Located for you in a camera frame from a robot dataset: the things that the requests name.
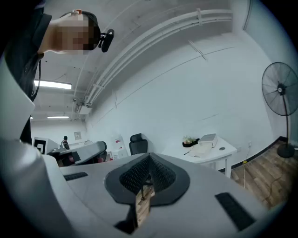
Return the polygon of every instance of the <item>person in background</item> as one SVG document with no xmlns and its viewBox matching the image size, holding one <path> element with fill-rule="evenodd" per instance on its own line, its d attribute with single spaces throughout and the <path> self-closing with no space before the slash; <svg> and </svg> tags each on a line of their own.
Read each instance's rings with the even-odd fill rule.
<svg viewBox="0 0 298 238">
<path fill-rule="evenodd" d="M 22 28 L 15 31 L 5 47 L 6 64 L 24 93 L 34 101 L 34 79 L 44 53 L 85 54 L 95 49 L 101 32 L 94 14 L 80 9 L 72 10 L 58 19 L 44 14 L 45 0 L 40 1 Z M 21 141 L 32 144 L 30 118 L 20 136 Z"/>
<path fill-rule="evenodd" d="M 63 141 L 61 142 L 62 145 L 64 145 L 64 148 L 69 150 L 69 145 L 68 145 L 68 142 L 67 142 L 67 136 L 64 136 L 63 137 Z"/>
</svg>

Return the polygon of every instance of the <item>black baseboard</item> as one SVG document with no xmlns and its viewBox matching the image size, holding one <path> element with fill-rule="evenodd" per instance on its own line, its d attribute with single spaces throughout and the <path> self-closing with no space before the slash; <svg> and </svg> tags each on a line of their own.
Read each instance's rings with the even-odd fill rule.
<svg viewBox="0 0 298 238">
<path fill-rule="evenodd" d="M 278 140 L 283 141 L 283 142 L 287 142 L 287 137 L 280 136 L 280 137 L 278 138 Z"/>
<path fill-rule="evenodd" d="M 253 159 L 255 159 L 256 157 L 260 156 L 261 154 L 263 154 L 265 151 L 269 150 L 272 146 L 274 146 L 278 141 L 283 141 L 283 142 L 286 142 L 287 141 L 287 138 L 286 137 L 283 137 L 283 136 L 280 136 L 278 137 L 274 142 L 272 142 L 270 145 L 268 145 L 266 148 L 264 148 L 263 150 L 261 150 L 259 153 L 256 153 L 255 155 L 251 156 L 250 158 L 246 159 L 247 162 L 250 162 L 252 161 Z M 243 165 L 243 161 L 242 162 L 239 162 L 235 165 L 232 165 L 232 169 L 235 169 L 239 166 Z M 225 172 L 225 169 L 220 169 L 218 170 L 220 172 Z"/>
</svg>

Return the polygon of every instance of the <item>fluorescent light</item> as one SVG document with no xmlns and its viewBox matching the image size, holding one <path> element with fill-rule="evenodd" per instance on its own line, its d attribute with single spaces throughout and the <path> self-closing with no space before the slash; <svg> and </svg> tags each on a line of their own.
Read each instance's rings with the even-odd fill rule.
<svg viewBox="0 0 298 238">
<path fill-rule="evenodd" d="M 34 80 L 35 86 L 38 86 L 38 80 Z M 53 81 L 43 81 L 39 84 L 40 87 L 56 87 L 56 88 L 63 88 L 63 89 L 71 89 L 71 84 L 66 83 L 58 83 Z"/>
<path fill-rule="evenodd" d="M 69 116 L 48 116 L 47 118 L 49 118 L 49 119 L 57 119 L 57 118 L 66 119 L 66 118 L 69 118 Z"/>
</svg>

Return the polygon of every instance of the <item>white pipe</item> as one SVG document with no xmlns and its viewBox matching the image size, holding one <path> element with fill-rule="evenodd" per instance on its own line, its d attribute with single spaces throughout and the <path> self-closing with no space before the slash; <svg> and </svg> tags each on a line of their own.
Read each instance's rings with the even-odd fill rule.
<svg viewBox="0 0 298 238">
<path fill-rule="evenodd" d="M 73 107 L 72 107 L 72 109 L 71 109 L 71 118 L 70 118 L 71 120 L 73 119 L 74 103 L 75 103 L 75 102 L 73 101 Z"/>
<path fill-rule="evenodd" d="M 165 16 L 168 12 L 173 12 L 175 9 L 178 9 L 178 8 L 185 8 L 186 6 L 189 6 L 189 5 L 197 5 L 197 3 L 192 2 L 192 3 L 185 4 L 185 5 L 179 5 L 179 6 L 177 6 L 177 7 L 173 7 L 173 8 L 167 9 L 167 10 L 165 10 L 165 11 L 163 11 L 163 12 L 159 12 L 158 14 L 151 16 L 150 18 L 147 18 L 145 21 L 140 22 L 140 24 L 137 23 L 137 22 L 134 22 L 134 23 L 137 24 L 137 27 L 133 28 L 133 29 L 130 30 L 128 33 L 126 33 L 126 34 L 125 34 L 120 40 L 118 40 L 113 46 L 114 46 L 115 48 L 117 48 L 118 45 L 119 45 L 120 43 L 122 43 L 122 42 L 124 41 L 124 39 L 127 38 L 132 32 L 134 32 L 134 31 L 135 31 L 137 28 L 139 28 L 140 26 L 145 25 L 147 22 L 151 22 L 152 19 L 156 19 L 156 18 L 158 18 L 159 16 Z"/>
<path fill-rule="evenodd" d="M 202 10 L 201 15 L 215 14 L 215 13 L 228 13 L 232 14 L 231 10 L 225 9 L 214 9 L 214 10 Z M 212 16 L 202 18 L 202 23 L 210 23 L 216 21 L 231 21 L 231 16 Z M 131 42 L 124 50 L 115 57 L 108 67 L 103 71 L 97 80 L 96 84 L 105 87 L 127 64 L 129 64 L 138 55 L 144 52 L 146 49 L 161 41 L 162 39 L 189 27 L 193 27 L 199 24 L 197 18 L 197 11 L 192 13 L 183 14 L 157 26 L 143 33 L 141 36 Z M 85 104 L 92 104 L 95 98 L 102 91 L 101 88 L 93 86 Z"/>
<path fill-rule="evenodd" d="M 89 85 L 88 85 L 88 87 L 87 87 L 87 90 L 86 90 L 85 93 L 84 93 L 84 98 L 85 98 L 85 96 L 87 95 L 87 93 L 90 91 L 90 89 L 91 89 L 91 87 L 92 87 L 92 85 L 93 85 L 93 83 L 94 83 L 96 74 L 97 74 L 97 71 L 93 74 L 93 76 L 92 76 L 92 78 L 91 78 L 91 80 L 90 80 L 90 83 L 89 83 Z"/>
<path fill-rule="evenodd" d="M 78 80 L 77 80 L 77 82 L 76 82 L 76 86 L 75 86 L 75 90 L 74 90 L 74 97 L 75 97 L 76 89 L 77 89 L 77 87 L 78 87 L 78 84 L 79 84 L 79 81 L 80 81 L 80 78 L 81 78 L 81 74 L 82 74 L 82 72 L 83 72 L 83 69 L 84 69 L 84 67 L 85 67 L 86 61 L 87 61 L 87 59 L 88 59 L 88 56 L 89 56 L 89 55 L 86 56 L 86 58 L 85 58 L 85 60 L 84 60 L 84 63 L 83 63 L 83 66 L 82 66 L 82 68 L 81 68 L 81 70 L 80 70 L 79 77 L 78 77 Z"/>
</svg>

